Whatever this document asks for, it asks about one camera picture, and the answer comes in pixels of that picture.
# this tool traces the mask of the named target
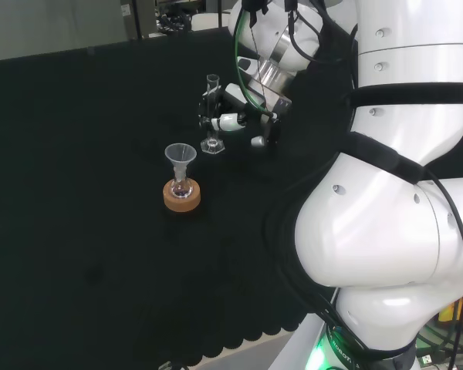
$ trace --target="funnel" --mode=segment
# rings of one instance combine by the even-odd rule
[[[171,182],[171,193],[177,198],[187,198],[192,194],[192,182],[187,178],[187,165],[197,156],[195,149],[182,143],[175,143],[167,146],[164,150],[165,156],[173,164],[175,178]]]

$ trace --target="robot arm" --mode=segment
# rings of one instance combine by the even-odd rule
[[[239,38],[240,43],[256,51],[259,58],[259,60],[254,60],[240,58],[237,55],[238,68],[244,76],[248,77],[247,91],[243,91],[240,86],[230,84],[222,95],[223,101],[232,106],[234,112],[238,109],[243,113],[247,107],[254,110],[254,105],[257,104],[265,111],[272,113],[272,116],[262,115],[264,135],[253,138],[251,141],[253,146],[264,146],[267,143],[276,142],[279,137],[279,121],[292,105],[291,100],[284,96],[285,88],[296,77],[296,73],[306,69],[310,63],[293,48],[290,42],[288,19],[284,8],[276,2],[270,2],[267,6],[267,13],[265,15],[258,13],[253,27],[244,27]],[[228,23],[231,33],[235,31],[241,7],[241,2],[237,2],[231,11]],[[315,11],[307,6],[299,5],[299,12],[302,19],[317,29],[321,29],[322,19]],[[245,19],[242,19],[242,22],[249,24],[250,14],[244,13],[243,17]],[[304,52],[313,56],[319,48],[317,34],[302,20],[297,20],[294,27],[297,43]],[[254,104],[245,98],[245,94],[252,98]],[[229,114],[226,109],[220,113]],[[235,116],[200,117],[201,122],[209,122],[208,128],[221,131],[240,130],[247,122],[246,117],[243,117],[240,122],[235,122]],[[223,119],[229,125],[218,125]]]
[[[289,34],[287,18],[278,11],[278,21],[269,24],[276,15],[269,7],[272,14],[258,12],[241,42],[252,50],[256,44],[262,58],[295,75],[308,61],[294,60],[301,57],[287,42],[278,58],[275,49]],[[359,0],[357,13],[360,87],[463,84],[463,0]],[[232,25],[236,14],[234,9]],[[321,22],[315,16],[309,21]],[[267,28],[276,37],[267,38]],[[300,30],[295,35],[313,55],[316,47]],[[461,139],[463,103],[368,102],[358,107],[352,131],[425,166]],[[463,179],[443,183],[463,219]],[[337,311],[348,328],[368,348],[393,351],[406,348],[431,316],[463,295],[463,242],[456,225],[435,183],[413,185],[340,154],[299,214],[296,251],[314,281],[344,287]],[[333,351],[325,357],[344,366]]]

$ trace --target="wall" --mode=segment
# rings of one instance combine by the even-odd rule
[[[0,0],[0,59],[125,40],[120,0]]]

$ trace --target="black tablecloth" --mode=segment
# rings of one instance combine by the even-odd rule
[[[0,370],[192,365],[302,320],[260,224],[335,152],[349,74],[295,80],[275,152],[250,148],[253,126],[199,151],[201,205],[172,214],[164,148],[199,147],[205,76],[235,82],[231,47],[196,32],[0,62]],[[463,176],[463,140],[434,169]]]

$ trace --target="cable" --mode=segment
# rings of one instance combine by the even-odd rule
[[[306,184],[307,180],[310,180],[313,177],[319,176],[320,173],[322,171],[324,171],[326,169],[326,167],[332,161],[336,160],[336,158],[337,158],[337,154],[334,156],[334,158],[331,161],[329,161],[328,163],[325,163],[325,165],[323,165],[314,174],[310,174],[307,177],[304,177],[301,180],[297,181],[292,186],[286,188],[282,192],[282,196],[280,196],[279,199],[281,199],[283,201],[288,201],[288,205],[290,205],[291,200],[288,198],[288,195],[290,193],[293,193],[293,191],[295,190],[294,194],[296,195],[296,198],[297,198],[296,200],[297,201],[300,200],[300,203],[303,204],[303,201],[304,201],[303,195],[304,195],[304,193],[301,190],[299,190],[299,188],[302,185]],[[460,230],[461,236],[463,238],[463,223],[461,221],[461,217],[460,217],[459,212],[458,212],[458,210],[457,210],[457,208],[455,206],[454,201],[451,199],[451,196],[449,196],[448,192],[446,191],[444,186],[441,184],[439,179],[433,173],[431,173],[430,171],[429,171],[429,176],[432,178],[432,180],[434,180],[434,182],[436,183],[438,188],[444,194],[444,198],[449,203],[451,211],[455,215],[455,218],[456,218],[456,221],[457,221],[457,224],[458,224],[458,229]],[[265,227],[265,223],[268,220],[269,213],[271,212],[271,209],[274,206],[275,206],[275,204],[269,206],[269,209],[268,209],[268,211],[266,212],[266,214],[265,214],[265,216],[263,218],[262,234],[263,234],[263,238],[265,240],[265,245],[266,246],[268,245],[269,241],[268,241],[268,238],[267,238],[267,230],[266,230],[266,227]],[[280,211],[282,211],[282,215],[285,215],[284,217],[287,218],[287,216],[289,214],[286,213],[284,210],[280,210]],[[281,233],[281,234],[279,234],[279,236],[275,235],[275,236],[277,236],[276,237],[276,243],[278,245],[281,245],[283,247],[283,249],[284,249],[284,246],[287,244],[287,241],[283,240],[283,237],[282,237],[282,235],[284,234],[284,230],[282,229],[282,227],[275,227],[275,230],[277,230],[279,233]],[[291,289],[293,289],[295,291],[295,293],[296,293],[295,296],[300,297],[300,299],[303,300],[304,302],[306,302],[307,304],[311,304],[311,308],[316,313],[318,313],[318,315],[326,323],[328,323],[329,326],[334,327],[334,328],[336,328],[336,327],[340,328],[339,331],[337,330],[336,332],[342,333],[343,338],[345,340],[349,341],[352,345],[356,345],[357,347],[361,347],[363,350],[366,350],[368,353],[371,353],[372,351],[368,350],[368,348],[363,344],[363,342],[360,341],[359,338],[343,322],[343,319],[336,312],[336,309],[333,307],[333,305],[330,304],[330,302],[328,302],[319,293],[319,291],[316,291],[316,289],[313,289],[313,285],[314,286],[317,285],[315,282],[310,281],[310,289],[302,289],[302,288],[299,288],[299,285],[297,286],[298,282],[297,281],[294,282],[293,279],[292,279],[292,277],[295,276],[295,273],[288,270],[288,265],[287,265],[288,260],[289,260],[288,258],[285,258],[284,260],[279,259],[279,258],[275,258],[276,263],[279,265],[279,269],[282,271],[282,276],[284,276],[283,280],[288,281],[288,286],[290,286]],[[454,348],[453,348],[453,351],[451,353],[450,368],[452,368],[452,366],[455,363],[456,354],[457,353],[463,353],[463,346],[459,345],[459,338],[460,338],[460,334],[461,334],[461,330],[462,330],[462,325],[463,325],[463,309],[461,310],[461,313],[460,313],[460,321],[458,323],[456,341],[454,343]],[[422,341],[428,343],[432,348],[436,347],[435,343],[433,343],[432,341],[426,339],[425,337],[422,337],[421,335],[419,335],[419,338]],[[446,337],[443,337],[443,338],[445,339],[445,342],[441,343],[440,345],[437,345],[438,348],[439,348],[439,346],[442,346],[442,347],[446,346],[448,339]]]
[[[456,208],[455,202],[449,195],[448,191],[444,187],[444,185],[439,181],[439,179],[429,170],[427,169],[427,173],[430,176],[430,178],[435,182],[435,184],[438,186],[439,190],[442,192],[444,195],[444,198],[446,201],[449,203],[449,207],[451,208],[451,212],[455,217],[456,224],[458,225],[458,229],[460,231],[461,239],[463,240],[463,221],[461,220],[460,214],[458,212],[458,208]],[[453,345],[453,352],[451,354],[451,360],[449,361],[449,367],[448,370],[452,370],[453,366],[455,365],[456,361],[456,355],[458,353],[458,346],[460,342],[460,337],[461,337],[461,331],[463,330],[463,304],[461,306],[460,310],[460,317],[458,319],[458,326],[456,328],[456,337],[455,337],[455,344]]]
[[[160,32],[166,35],[180,35],[192,30],[191,17],[180,8],[177,8],[176,12],[178,14],[171,17],[165,14],[157,17],[157,20],[160,21]]]
[[[352,112],[348,130],[351,130],[354,113],[355,111]],[[318,316],[323,319],[330,327],[338,327],[345,341],[351,343],[351,348],[353,348],[353,346],[357,346],[360,348],[360,350],[367,351],[369,348],[351,331],[350,328],[348,328],[346,323],[340,317],[339,313],[336,311],[336,301],[331,304],[331,302],[329,302],[326,297],[320,293],[321,288],[325,287],[322,287],[313,282],[309,277],[309,280],[306,282],[308,285],[306,285],[305,288],[300,287],[299,282],[302,280],[302,278],[295,277],[298,274],[297,271],[300,270],[298,268],[295,269],[289,267],[289,263],[292,258],[296,258],[296,261],[293,262],[299,264],[298,256],[296,256],[296,254],[292,254],[292,256],[285,256],[283,254],[280,256],[276,255],[279,253],[279,251],[283,253],[288,252],[288,249],[284,248],[284,246],[289,244],[289,240],[287,240],[289,236],[289,230],[285,230],[285,228],[288,227],[289,224],[294,226],[295,222],[289,223],[286,222],[285,219],[289,220],[291,218],[292,221],[295,221],[298,215],[297,206],[301,206],[304,203],[305,199],[310,195],[312,188],[316,185],[315,183],[312,184],[312,182],[315,181],[318,183],[321,181],[323,175],[333,165],[338,155],[338,153],[335,153],[334,156],[329,161],[325,162],[317,171],[314,173],[309,173],[308,175],[302,177],[300,180],[296,181],[294,184],[285,188],[281,195],[278,197],[279,201],[269,204],[262,218],[261,235],[266,250],[272,256],[272,259],[275,262],[279,276],[285,283],[286,287],[292,292],[293,296],[297,298],[304,307],[308,308],[309,312],[316,312]],[[281,215],[282,223],[280,225],[275,225],[273,223],[272,229],[274,230],[275,234],[271,237],[271,240],[269,240],[267,225],[275,208],[278,208],[277,211],[278,214]],[[272,245],[276,246],[275,251],[271,251]]]
[[[433,341],[431,341],[430,339],[425,338],[421,334],[417,334],[417,338],[420,339],[421,341],[423,341],[423,343],[425,343],[426,345],[430,345],[431,347],[436,345]]]
[[[252,41],[254,42],[255,54],[259,55],[259,51],[257,50],[257,44],[255,43],[254,30],[250,29],[250,33],[252,34]],[[259,75],[259,84],[262,87],[262,96],[264,97],[264,105],[265,105],[265,108],[268,109],[268,102],[265,99],[264,85],[262,85],[261,66],[259,63],[259,58],[257,58],[257,74]]]
[[[298,10],[296,11],[296,16],[299,17],[299,19],[302,22],[304,22],[307,25],[307,27],[309,27],[310,29],[312,29],[314,31],[314,33],[317,35],[317,40],[319,41],[319,46],[320,46],[321,42],[322,42],[321,32],[317,31],[316,27],[314,27],[313,25],[308,23],[307,20],[305,18],[303,18],[303,15],[300,14],[300,12]]]
[[[341,58],[341,59],[335,59],[333,61],[324,61],[324,60],[318,60],[318,59],[314,59],[312,56],[310,56],[309,54],[307,54],[306,52],[304,52],[299,44],[296,43],[296,40],[295,40],[295,19],[293,18],[293,15],[295,13],[294,12],[290,12],[289,13],[289,17],[288,17],[288,34],[289,34],[289,37],[290,37],[290,41],[292,42],[292,45],[293,45],[293,48],[295,48],[295,50],[302,56],[304,57],[305,59],[309,60],[310,62],[314,62],[314,63],[317,63],[317,64],[336,64],[336,63],[339,63],[339,62],[343,62],[345,59]]]
[[[458,302],[456,301],[453,304],[453,318],[451,319],[451,323],[449,324],[448,333],[446,334],[445,337],[441,333],[435,331],[429,325],[424,326],[432,334],[434,334],[438,338],[442,339],[443,341],[440,344],[433,343],[433,342],[431,342],[431,344],[429,344],[428,342],[425,342],[428,345],[430,345],[430,347],[429,347],[428,351],[421,351],[421,353],[419,354],[419,357],[422,357],[422,356],[425,356],[425,355],[433,355],[433,354],[435,354],[435,353],[437,353],[439,351],[442,351],[443,349],[448,349],[446,347],[448,344],[453,345],[455,343],[454,341],[451,340],[451,337],[453,335],[453,331],[455,330],[455,325],[456,325],[457,318],[458,318]]]
[[[235,30],[233,31],[233,41],[234,41],[234,51],[235,51],[235,68],[237,69],[238,75],[238,85],[240,86],[240,90],[242,91],[245,100],[247,103],[254,108],[256,111],[260,112],[261,114],[265,114],[269,117],[274,117],[272,112],[269,112],[267,109],[261,107],[254,99],[251,97],[248,90],[245,88],[245,85],[242,81],[242,74],[240,73],[240,68],[238,67],[238,40],[240,39],[240,35],[243,30],[244,20],[245,17],[243,15],[244,9],[241,8],[238,14],[237,22],[235,23]]]
[[[314,9],[317,10],[321,18],[325,23],[328,23],[330,27],[334,29],[339,29],[340,27],[336,22],[333,21],[333,19],[327,14],[327,11],[323,9],[322,6],[319,5],[319,3],[316,0],[310,0],[310,3],[313,5]]]
[[[306,23],[306,25],[309,26],[309,28],[311,28],[318,35],[317,37],[319,38],[320,34],[316,30],[316,28],[313,25],[311,25],[310,23],[308,23],[298,11],[296,12],[296,14],[297,14],[297,18],[299,18],[302,22]],[[290,37],[290,41],[291,41],[291,43],[293,45],[293,48],[303,58],[309,60],[310,62],[314,62],[314,63],[317,63],[317,64],[332,65],[332,64],[345,62],[346,60],[348,60],[349,63],[350,63],[350,73],[352,75],[353,85],[356,88],[358,83],[357,83],[356,74],[354,73],[353,68],[352,68],[353,63],[351,63],[351,59],[352,59],[352,54],[353,54],[353,45],[355,43],[355,35],[358,32],[358,25],[355,25],[353,27],[353,29],[352,29],[352,32],[350,33],[350,52],[348,53],[348,55],[345,58],[338,58],[338,59],[334,59],[332,61],[326,61],[326,60],[315,59],[312,56],[310,56],[309,54],[307,54],[306,52],[304,52],[300,48],[299,44],[297,44],[297,42],[295,40],[295,21],[296,21],[296,19],[293,19],[293,12],[290,12],[289,17],[288,17],[288,34],[289,34],[289,37]]]

